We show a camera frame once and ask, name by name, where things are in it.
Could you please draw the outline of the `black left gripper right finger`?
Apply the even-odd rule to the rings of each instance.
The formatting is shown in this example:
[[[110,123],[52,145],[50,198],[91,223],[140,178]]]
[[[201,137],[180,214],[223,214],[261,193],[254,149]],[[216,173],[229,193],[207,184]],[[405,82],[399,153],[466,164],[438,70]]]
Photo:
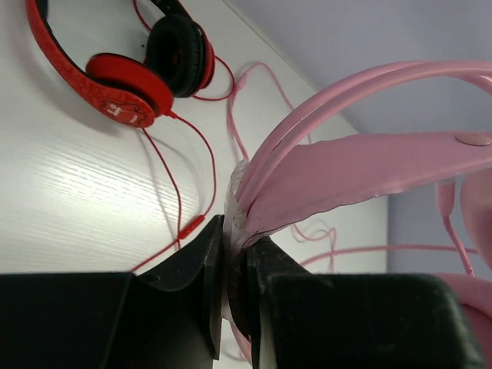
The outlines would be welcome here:
[[[270,238],[235,258],[230,306],[255,368],[482,368],[485,282],[313,274]]]

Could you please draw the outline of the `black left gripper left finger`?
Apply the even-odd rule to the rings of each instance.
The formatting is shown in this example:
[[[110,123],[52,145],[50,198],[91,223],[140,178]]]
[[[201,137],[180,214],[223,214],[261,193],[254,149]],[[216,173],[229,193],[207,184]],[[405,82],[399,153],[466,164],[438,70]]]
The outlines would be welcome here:
[[[1,276],[3,368],[210,368],[221,341],[222,216],[143,274]]]

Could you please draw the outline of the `pink cat-ear headphones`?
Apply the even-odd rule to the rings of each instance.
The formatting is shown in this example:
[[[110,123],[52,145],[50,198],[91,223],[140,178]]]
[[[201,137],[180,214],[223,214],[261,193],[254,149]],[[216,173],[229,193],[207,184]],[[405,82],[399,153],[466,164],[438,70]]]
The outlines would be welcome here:
[[[224,234],[229,253],[225,317],[245,355],[250,347],[234,322],[230,276],[235,258],[263,236],[313,214],[435,184],[437,209],[464,275],[474,277],[450,215],[454,179],[465,177],[460,201],[467,231],[485,262],[491,260],[491,135],[481,131],[351,135],[303,145],[302,140],[341,110],[409,81],[456,78],[490,92],[488,61],[401,61],[379,65],[328,86],[294,109],[269,134],[253,158],[230,180]],[[485,337],[491,334],[491,285],[485,282]]]

